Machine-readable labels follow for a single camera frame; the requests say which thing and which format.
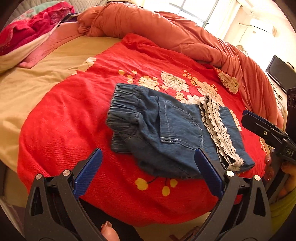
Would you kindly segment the left hand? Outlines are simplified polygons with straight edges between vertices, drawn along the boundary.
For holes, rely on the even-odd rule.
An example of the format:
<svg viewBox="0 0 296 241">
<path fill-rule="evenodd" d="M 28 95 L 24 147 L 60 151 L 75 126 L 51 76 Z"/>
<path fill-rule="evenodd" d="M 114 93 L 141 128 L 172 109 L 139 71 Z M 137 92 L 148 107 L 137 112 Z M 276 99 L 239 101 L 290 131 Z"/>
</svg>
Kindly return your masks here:
<svg viewBox="0 0 296 241">
<path fill-rule="evenodd" d="M 106 221 L 101 226 L 101 233 L 108 241 L 120 241 L 117 232 L 112 228 L 112 224 Z"/>
</svg>

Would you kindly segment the green right sleeve forearm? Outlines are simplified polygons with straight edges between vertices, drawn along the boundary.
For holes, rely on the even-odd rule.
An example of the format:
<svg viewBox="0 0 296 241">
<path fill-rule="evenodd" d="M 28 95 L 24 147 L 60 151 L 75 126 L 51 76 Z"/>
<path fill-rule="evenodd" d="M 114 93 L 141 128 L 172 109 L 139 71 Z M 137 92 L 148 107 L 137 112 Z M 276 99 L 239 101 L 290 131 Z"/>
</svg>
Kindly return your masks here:
<svg viewBox="0 0 296 241">
<path fill-rule="evenodd" d="M 271 232 L 274 235 L 284 224 L 296 203 L 295 189 L 282 199 L 270 205 L 271 212 Z"/>
</svg>

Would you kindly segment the right hand red nails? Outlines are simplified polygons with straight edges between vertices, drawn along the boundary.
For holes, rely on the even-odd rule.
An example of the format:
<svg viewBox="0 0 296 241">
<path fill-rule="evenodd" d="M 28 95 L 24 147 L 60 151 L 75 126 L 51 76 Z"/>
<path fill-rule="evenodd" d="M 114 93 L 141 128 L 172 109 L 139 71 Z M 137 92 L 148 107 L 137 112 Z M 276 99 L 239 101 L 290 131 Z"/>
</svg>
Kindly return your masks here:
<svg viewBox="0 0 296 241">
<path fill-rule="evenodd" d="M 265 173 L 264 173 L 264 180 L 266 182 L 269 182 L 272 177 L 274 176 L 274 170 L 271 167 L 272 158 L 270 154 L 267 154 L 265 157 Z M 277 195 L 276 200 L 283 199 L 283 197 L 290 194 L 295 189 L 295 164 L 292 164 L 291 162 L 283 162 L 281 165 L 281 170 L 288 174 L 288 179 L 286 180 L 283 188 Z"/>
</svg>

